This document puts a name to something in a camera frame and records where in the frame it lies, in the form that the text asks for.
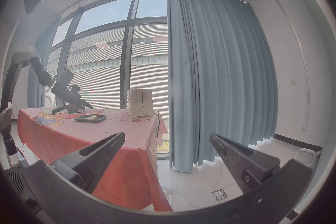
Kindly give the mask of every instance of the curtain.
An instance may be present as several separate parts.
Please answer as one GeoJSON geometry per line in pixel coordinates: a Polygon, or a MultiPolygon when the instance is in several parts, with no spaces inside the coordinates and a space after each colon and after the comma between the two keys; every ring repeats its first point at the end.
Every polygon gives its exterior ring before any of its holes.
{"type": "MultiPolygon", "coordinates": [[[[37,53],[40,55],[41,63],[45,68],[48,65],[48,59],[53,44],[56,31],[60,25],[61,17],[58,17],[52,24],[50,24],[38,37],[35,43],[37,53]]],[[[39,84],[37,75],[33,68],[29,69],[28,75],[28,108],[44,107],[44,86],[39,84]]]]}
{"type": "Polygon", "coordinates": [[[169,163],[214,161],[211,133],[243,145],[275,134],[275,68],[263,30],[239,0],[167,0],[169,163]]]}

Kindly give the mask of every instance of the electrical outlet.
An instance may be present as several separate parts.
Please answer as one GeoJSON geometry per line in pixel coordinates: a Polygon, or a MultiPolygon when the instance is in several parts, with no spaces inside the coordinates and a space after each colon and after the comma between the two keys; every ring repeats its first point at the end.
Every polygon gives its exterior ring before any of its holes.
{"type": "Polygon", "coordinates": [[[224,200],[224,199],[226,199],[228,197],[227,194],[224,192],[223,189],[219,189],[219,190],[213,191],[213,192],[211,192],[211,194],[212,194],[212,197],[214,198],[214,200],[216,202],[224,200]]]}

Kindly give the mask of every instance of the power cord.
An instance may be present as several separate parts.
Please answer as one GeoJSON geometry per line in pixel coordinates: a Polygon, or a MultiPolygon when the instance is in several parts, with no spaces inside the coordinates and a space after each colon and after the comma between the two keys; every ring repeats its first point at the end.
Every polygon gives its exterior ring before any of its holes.
{"type": "Polygon", "coordinates": [[[160,117],[158,116],[157,113],[154,113],[157,116],[157,120],[159,122],[158,127],[157,127],[157,134],[156,134],[156,139],[158,139],[159,136],[159,130],[160,130],[160,117]]]}
{"type": "Polygon", "coordinates": [[[188,204],[190,204],[192,207],[195,207],[195,208],[200,208],[200,209],[203,209],[204,207],[198,207],[198,206],[195,206],[195,205],[192,205],[191,202],[180,192],[178,192],[176,189],[173,189],[173,188],[162,188],[163,190],[173,190],[175,192],[177,192],[178,194],[180,194],[183,198],[185,198],[185,200],[188,202],[188,204]]]}
{"type": "MultiPolygon", "coordinates": [[[[222,164],[220,165],[220,167],[219,167],[220,177],[218,178],[218,180],[217,180],[217,182],[216,182],[216,184],[215,184],[215,186],[214,186],[214,188],[213,188],[213,191],[216,191],[216,186],[217,186],[217,184],[219,183],[219,180],[220,180],[221,177],[222,177],[222,170],[221,170],[221,168],[222,168],[222,165],[223,165],[223,164],[224,164],[224,163],[222,163],[222,164]]],[[[200,209],[204,208],[204,207],[198,207],[198,206],[192,205],[191,202],[190,202],[190,201],[189,201],[189,200],[188,200],[182,193],[178,192],[176,189],[173,189],[173,188],[162,188],[162,189],[163,189],[163,190],[173,190],[173,191],[177,192],[177,193],[180,194],[183,198],[185,198],[185,200],[188,202],[188,204],[190,204],[192,207],[200,208],[200,209]]]]}
{"type": "MultiPolygon", "coordinates": [[[[219,176],[219,178],[218,178],[218,180],[217,180],[217,182],[216,182],[216,184],[215,184],[215,186],[214,186],[214,188],[213,188],[213,191],[216,193],[216,187],[217,187],[217,184],[219,183],[219,180],[221,179],[221,177],[222,177],[222,170],[221,170],[221,168],[222,168],[222,165],[223,165],[224,163],[222,163],[221,165],[220,165],[220,167],[219,167],[219,172],[220,172],[220,176],[219,176]]],[[[228,185],[228,186],[225,186],[223,189],[225,189],[225,188],[227,188],[227,187],[230,187],[230,186],[232,186],[232,185],[234,185],[234,184],[236,184],[236,182],[235,183],[233,183],[233,184],[230,184],[230,185],[228,185]]]]}

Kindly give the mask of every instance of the white toaster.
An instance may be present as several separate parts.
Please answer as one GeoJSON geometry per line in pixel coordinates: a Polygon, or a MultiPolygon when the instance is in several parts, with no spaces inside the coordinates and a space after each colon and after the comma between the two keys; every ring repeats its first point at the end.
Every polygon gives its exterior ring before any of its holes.
{"type": "Polygon", "coordinates": [[[127,91],[127,113],[131,118],[154,116],[151,89],[131,89],[127,91]]]}

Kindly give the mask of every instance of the baseboard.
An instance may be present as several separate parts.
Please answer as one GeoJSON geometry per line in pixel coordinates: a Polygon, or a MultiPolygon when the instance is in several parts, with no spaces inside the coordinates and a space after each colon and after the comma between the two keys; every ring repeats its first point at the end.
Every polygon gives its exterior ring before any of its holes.
{"type": "Polygon", "coordinates": [[[320,146],[315,146],[315,145],[312,145],[312,144],[301,142],[301,141],[298,141],[298,140],[295,140],[295,139],[292,139],[292,138],[289,138],[289,137],[282,136],[280,134],[275,134],[274,138],[276,138],[278,140],[281,140],[281,141],[284,141],[288,144],[292,144],[294,146],[311,149],[315,152],[322,150],[322,147],[320,147],[320,146]]]}
{"type": "Polygon", "coordinates": [[[168,153],[157,153],[157,159],[169,159],[168,153]]]}

